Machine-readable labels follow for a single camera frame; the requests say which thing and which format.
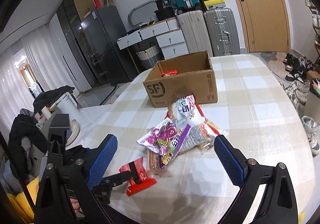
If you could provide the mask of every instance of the snack bag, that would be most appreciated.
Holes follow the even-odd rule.
[[[195,106],[195,97],[193,95],[180,98],[170,107],[168,107],[167,117],[172,120],[178,129],[183,129],[187,125],[187,119]]]
[[[143,167],[143,157],[125,164],[119,169],[119,172],[125,171],[130,171],[132,173],[132,178],[129,180],[129,185],[127,187],[128,197],[157,183],[156,179],[150,178],[147,175],[146,170]]]
[[[216,136],[214,131],[205,122],[197,124],[190,129],[188,136],[182,144],[180,154],[187,152],[195,146],[210,143]]]
[[[171,138],[176,134],[176,132],[177,131],[172,120],[169,118],[165,118],[155,128],[153,128],[146,135],[137,140],[137,143],[139,145],[147,147],[156,154],[159,154],[160,146],[158,145],[157,140],[166,140],[167,138]]]
[[[192,113],[187,119],[191,126],[190,132],[184,140],[179,154],[183,154],[195,146],[199,146],[203,151],[213,146],[213,141],[220,134],[227,132],[218,128],[210,120],[206,119],[201,108],[195,104]]]
[[[166,139],[157,139],[157,142],[160,146],[159,155],[164,165],[167,165],[172,159],[174,159],[178,155],[184,142],[184,139],[189,133],[190,128],[190,125],[186,125],[184,129],[178,130],[174,133],[174,135],[171,135],[170,137],[167,136]]]

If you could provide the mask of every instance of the doorframe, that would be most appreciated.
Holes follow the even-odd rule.
[[[240,14],[240,19],[241,19],[241,24],[242,24],[242,30],[243,30],[243,35],[244,35],[244,45],[248,50],[248,53],[250,53],[250,49],[249,49],[249,39],[248,39],[248,29],[245,23],[245,19],[244,19],[244,12],[242,10],[242,5],[240,0],[236,0],[237,6],[238,6],[238,11]],[[288,51],[290,52],[291,50],[291,38],[290,38],[290,26],[289,26],[289,17],[288,17],[288,10],[287,10],[287,5],[285,3],[285,0],[282,0],[282,3],[284,5],[284,12],[285,12],[285,17],[286,17],[286,21],[287,21],[287,34],[288,34]]]

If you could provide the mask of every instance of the sf logo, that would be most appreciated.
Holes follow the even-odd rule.
[[[154,98],[160,98],[165,94],[165,88],[162,82],[155,83],[153,85],[147,85],[147,88],[151,96]]]

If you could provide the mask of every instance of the checkered tablecloth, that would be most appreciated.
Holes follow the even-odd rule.
[[[229,142],[247,158],[270,166],[286,164],[300,213],[312,194],[315,171],[305,131],[289,98],[255,56],[214,57],[212,65],[219,101],[200,105],[205,116],[227,130]],[[148,73],[140,74],[120,95],[103,124],[78,141],[94,148],[108,133],[118,138],[118,151],[105,176],[117,173],[125,163],[146,157],[146,148],[136,140],[166,115],[167,108],[154,108],[143,87]],[[171,177],[156,178],[156,185],[132,197],[127,197],[126,185],[115,188],[110,205],[141,224],[212,224],[220,220],[239,191],[214,149],[201,153],[195,148],[178,156],[168,171]],[[263,191],[261,186],[244,223],[252,221]]]

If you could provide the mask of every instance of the wooden door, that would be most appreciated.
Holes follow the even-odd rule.
[[[284,0],[236,0],[250,52],[288,52],[290,32]]]

